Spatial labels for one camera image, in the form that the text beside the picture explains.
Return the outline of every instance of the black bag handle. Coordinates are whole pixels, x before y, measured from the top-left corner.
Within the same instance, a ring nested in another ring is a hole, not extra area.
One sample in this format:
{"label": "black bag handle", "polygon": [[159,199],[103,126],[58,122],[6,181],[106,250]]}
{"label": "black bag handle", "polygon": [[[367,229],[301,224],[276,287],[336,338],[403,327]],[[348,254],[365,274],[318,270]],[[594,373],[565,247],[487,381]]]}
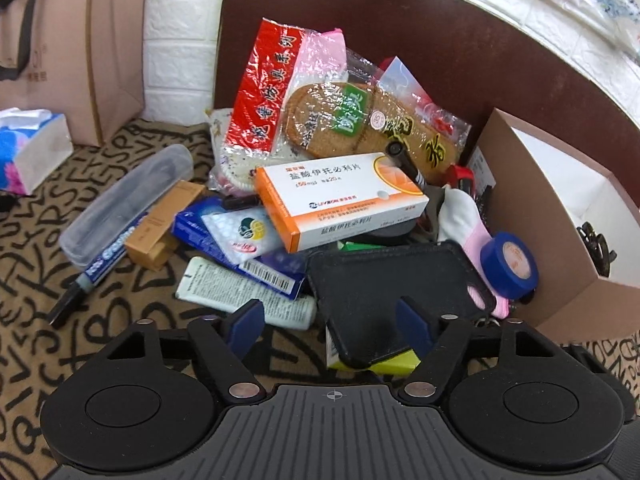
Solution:
{"label": "black bag handle", "polygon": [[[14,0],[0,0],[0,10],[5,10]],[[31,58],[31,33],[33,30],[33,14],[36,0],[27,0],[20,26],[20,39],[18,40],[18,60],[15,68],[0,65],[0,81],[16,81],[20,74],[27,68]]]}

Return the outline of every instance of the toothpaste box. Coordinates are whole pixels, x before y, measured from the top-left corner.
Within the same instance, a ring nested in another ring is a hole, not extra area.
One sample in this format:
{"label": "toothpaste box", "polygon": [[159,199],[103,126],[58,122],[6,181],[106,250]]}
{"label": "toothpaste box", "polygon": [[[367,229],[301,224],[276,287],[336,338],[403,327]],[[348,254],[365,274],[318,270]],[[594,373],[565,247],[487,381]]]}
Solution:
{"label": "toothpaste box", "polygon": [[255,187],[289,252],[418,218],[429,201],[383,153],[258,168]]}
{"label": "toothpaste box", "polygon": [[226,212],[222,200],[217,197],[196,202],[175,216],[172,234],[225,267],[295,300],[305,279],[304,255],[288,254],[279,249],[236,266],[226,258],[201,218],[206,214]]}

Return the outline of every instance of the metal screw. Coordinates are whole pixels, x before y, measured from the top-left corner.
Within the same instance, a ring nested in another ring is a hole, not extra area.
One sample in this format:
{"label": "metal screw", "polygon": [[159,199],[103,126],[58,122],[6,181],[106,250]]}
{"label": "metal screw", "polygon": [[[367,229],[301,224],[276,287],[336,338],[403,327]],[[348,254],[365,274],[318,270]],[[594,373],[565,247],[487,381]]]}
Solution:
{"label": "metal screw", "polygon": [[260,393],[260,386],[253,383],[236,383],[229,388],[229,393],[236,399],[250,399]]}
{"label": "metal screw", "polygon": [[436,387],[431,383],[415,381],[404,387],[404,392],[412,397],[431,397],[436,392]]}

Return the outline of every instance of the gray ribbed plate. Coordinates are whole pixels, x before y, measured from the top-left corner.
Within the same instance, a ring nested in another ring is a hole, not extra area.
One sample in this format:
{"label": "gray ribbed plate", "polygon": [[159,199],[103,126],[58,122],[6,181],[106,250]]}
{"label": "gray ribbed plate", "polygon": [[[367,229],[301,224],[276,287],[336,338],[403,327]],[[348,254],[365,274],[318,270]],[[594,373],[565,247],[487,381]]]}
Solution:
{"label": "gray ribbed plate", "polygon": [[[113,480],[68,466],[50,480]],[[258,406],[231,408],[193,453],[118,480],[540,480],[474,455],[433,408],[409,408],[386,386],[281,386]],[[604,466],[556,480],[613,480]]]}

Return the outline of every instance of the tape roll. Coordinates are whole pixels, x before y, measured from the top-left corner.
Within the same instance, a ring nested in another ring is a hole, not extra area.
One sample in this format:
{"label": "tape roll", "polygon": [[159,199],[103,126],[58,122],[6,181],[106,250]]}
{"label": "tape roll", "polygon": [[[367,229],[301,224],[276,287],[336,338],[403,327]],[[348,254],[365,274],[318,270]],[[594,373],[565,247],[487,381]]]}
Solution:
{"label": "tape roll", "polygon": [[480,250],[480,263],[489,284],[508,300],[519,300],[538,286],[538,267],[522,240],[498,233]]}

